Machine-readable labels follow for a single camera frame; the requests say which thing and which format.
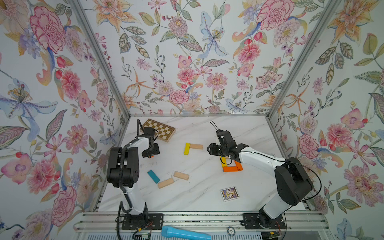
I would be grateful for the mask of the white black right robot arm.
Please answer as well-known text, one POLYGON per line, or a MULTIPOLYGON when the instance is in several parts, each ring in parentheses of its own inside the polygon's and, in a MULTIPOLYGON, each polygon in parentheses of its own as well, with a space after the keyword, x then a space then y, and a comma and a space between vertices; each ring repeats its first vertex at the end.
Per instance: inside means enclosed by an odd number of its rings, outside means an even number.
POLYGON ((245 144, 237 144, 229 131, 216 130, 218 144, 211 143, 207 151, 212 156, 228 157, 240 164, 256 167, 276 180, 277 193, 259 211, 256 221, 262 229, 271 228, 285 211, 304 200, 314 185, 296 158, 277 158, 261 153, 245 144))

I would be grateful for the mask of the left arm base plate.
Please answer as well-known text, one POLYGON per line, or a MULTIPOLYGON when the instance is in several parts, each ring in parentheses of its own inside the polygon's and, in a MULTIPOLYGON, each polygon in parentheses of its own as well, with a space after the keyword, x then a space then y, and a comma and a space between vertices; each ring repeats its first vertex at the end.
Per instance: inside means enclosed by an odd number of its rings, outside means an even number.
POLYGON ((163 227, 164 214, 126 214, 119 222, 122 230, 138 230, 148 226, 149 230, 161 230, 163 227))

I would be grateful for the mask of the orange block front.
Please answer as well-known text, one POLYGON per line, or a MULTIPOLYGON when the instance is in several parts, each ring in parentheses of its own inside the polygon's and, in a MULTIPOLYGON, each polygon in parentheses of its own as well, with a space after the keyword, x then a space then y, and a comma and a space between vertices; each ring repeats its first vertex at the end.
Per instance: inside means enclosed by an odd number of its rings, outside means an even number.
POLYGON ((223 167, 223 172, 238 172, 237 167, 223 167))

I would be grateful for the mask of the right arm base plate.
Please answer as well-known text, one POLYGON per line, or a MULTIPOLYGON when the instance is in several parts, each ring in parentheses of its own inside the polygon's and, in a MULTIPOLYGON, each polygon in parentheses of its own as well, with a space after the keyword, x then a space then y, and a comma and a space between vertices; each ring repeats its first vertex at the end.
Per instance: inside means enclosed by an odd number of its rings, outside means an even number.
POLYGON ((286 222, 282 215, 276 219, 270 219, 268 216, 259 213, 244 213, 241 225, 246 230, 285 230, 286 222))

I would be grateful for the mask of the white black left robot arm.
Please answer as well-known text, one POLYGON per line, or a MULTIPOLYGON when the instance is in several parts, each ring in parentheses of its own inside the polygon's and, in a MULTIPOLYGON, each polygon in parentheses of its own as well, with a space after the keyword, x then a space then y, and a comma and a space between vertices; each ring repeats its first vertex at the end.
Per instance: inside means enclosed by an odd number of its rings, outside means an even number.
POLYGON ((140 127, 135 139, 124 147, 113 147, 110 151, 107 181, 122 191, 118 220, 131 227, 140 227, 149 222, 147 204, 135 184, 140 176, 140 159, 160 153, 156 138, 157 131, 154 128, 140 127))

